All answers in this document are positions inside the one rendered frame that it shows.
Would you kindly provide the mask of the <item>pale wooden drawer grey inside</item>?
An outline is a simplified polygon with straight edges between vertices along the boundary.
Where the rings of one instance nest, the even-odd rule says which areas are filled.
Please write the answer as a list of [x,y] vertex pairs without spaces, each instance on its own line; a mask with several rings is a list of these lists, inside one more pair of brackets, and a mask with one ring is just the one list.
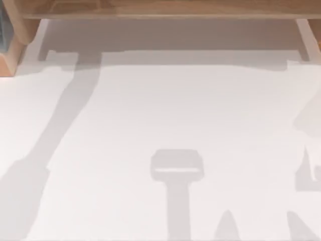
[[25,45],[14,34],[3,1],[0,0],[0,77],[15,75],[24,50]]

